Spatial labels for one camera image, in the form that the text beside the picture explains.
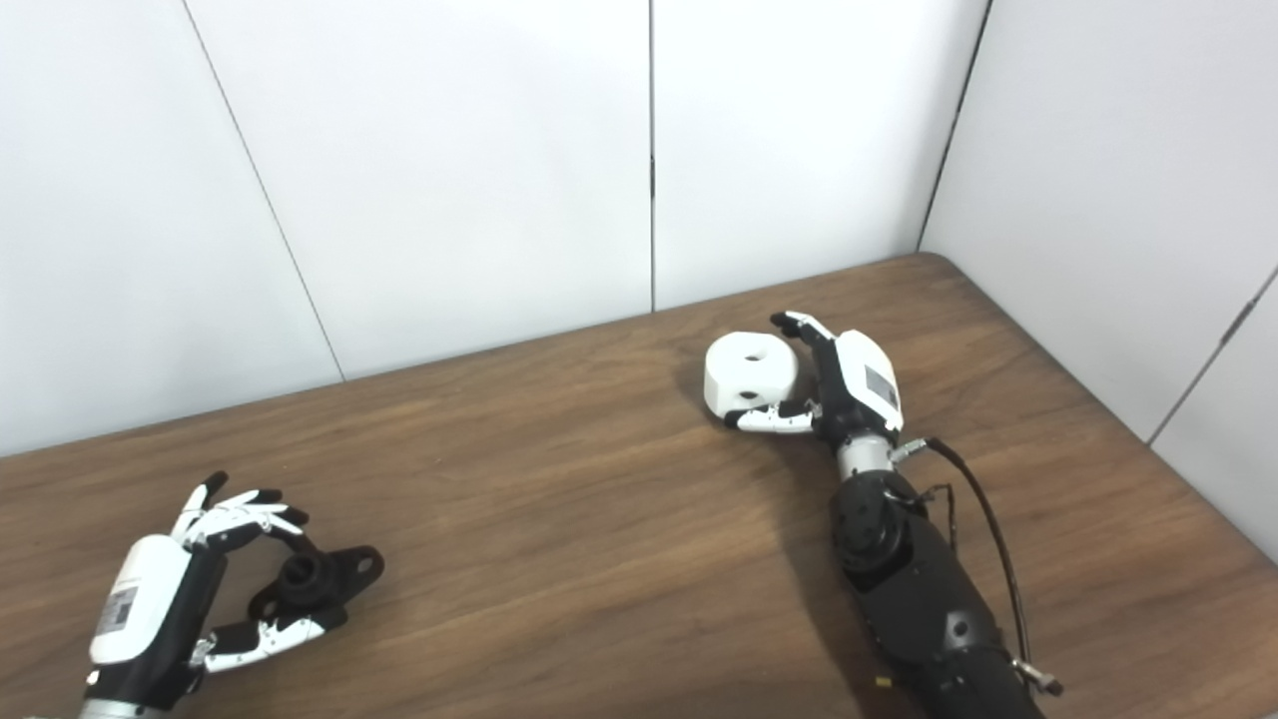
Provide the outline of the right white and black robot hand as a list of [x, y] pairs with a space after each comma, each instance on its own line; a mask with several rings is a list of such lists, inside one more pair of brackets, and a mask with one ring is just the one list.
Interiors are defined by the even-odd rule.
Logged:
[[877, 435], [889, 447], [898, 446], [904, 429], [898, 382], [889, 358], [875, 341], [859, 331], [835, 335], [804, 313], [774, 313], [771, 324], [812, 351], [815, 395], [804, 401], [730, 410], [723, 418], [726, 427], [780, 435], [812, 433], [833, 447], [860, 435]]

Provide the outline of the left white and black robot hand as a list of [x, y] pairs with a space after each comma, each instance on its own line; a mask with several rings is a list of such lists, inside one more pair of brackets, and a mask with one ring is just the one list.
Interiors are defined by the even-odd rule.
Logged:
[[[374, 547], [320, 550], [308, 515], [273, 488], [215, 501], [212, 473], [188, 496], [173, 529], [132, 545], [89, 646], [83, 718], [165, 718], [211, 674], [265, 662], [320, 640], [348, 621], [348, 602], [383, 573]], [[230, 552], [259, 536], [291, 556], [256, 593], [245, 618], [207, 628]]]

